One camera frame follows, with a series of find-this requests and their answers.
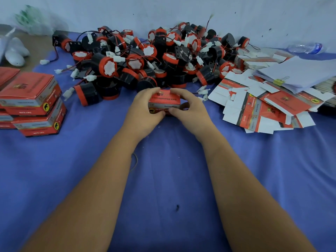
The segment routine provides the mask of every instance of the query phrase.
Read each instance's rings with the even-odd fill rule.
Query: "forearm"
[[[234,252],[315,251],[217,129],[201,140],[226,236]]]
[[[137,142],[120,130],[23,251],[106,251]]]

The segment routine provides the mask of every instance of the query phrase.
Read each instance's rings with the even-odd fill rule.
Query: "person's right arm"
[[[316,252],[212,123],[204,104],[184,89],[171,89],[188,110],[170,108],[203,146],[226,237],[233,252]]]

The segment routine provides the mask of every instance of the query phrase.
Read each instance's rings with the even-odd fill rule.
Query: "blue cloth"
[[[35,72],[55,74],[73,64],[71,55],[59,55]],[[63,91],[75,84],[70,72],[56,78]],[[189,83],[187,89],[199,87]],[[17,130],[0,130],[0,251],[19,250],[90,170],[135,95],[123,88],[116,100],[88,107],[73,95],[55,136],[25,138]],[[234,151],[317,250],[336,251],[336,120],[313,113],[313,127],[246,134],[222,120],[222,106],[212,101],[205,106]],[[135,153],[139,162],[129,174],[109,251],[230,251],[195,137],[176,118],[166,117]]]

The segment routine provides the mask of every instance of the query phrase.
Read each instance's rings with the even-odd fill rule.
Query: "plastic bottle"
[[[292,53],[320,54],[326,51],[326,47],[322,43],[300,42],[288,46],[288,51]]]

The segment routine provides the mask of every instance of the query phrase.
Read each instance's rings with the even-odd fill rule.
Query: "red box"
[[[16,129],[12,124],[14,118],[5,110],[0,110],[0,129]]]
[[[45,116],[60,95],[53,75],[23,72],[0,92],[0,105],[10,115]]]
[[[0,91],[4,89],[19,72],[19,69],[0,67]]]
[[[148,109],[151,114],[155,114],[164,110],[167,114],[168,109],[179,108],[181,99],[178,95],[170,93],[170,90],[160,90],[159,93],[153,94],[152,98],[148,102]]]
[[[17,117],[12,124],[26,137],[58,134],[67,109],[59,98],[45,117]]]

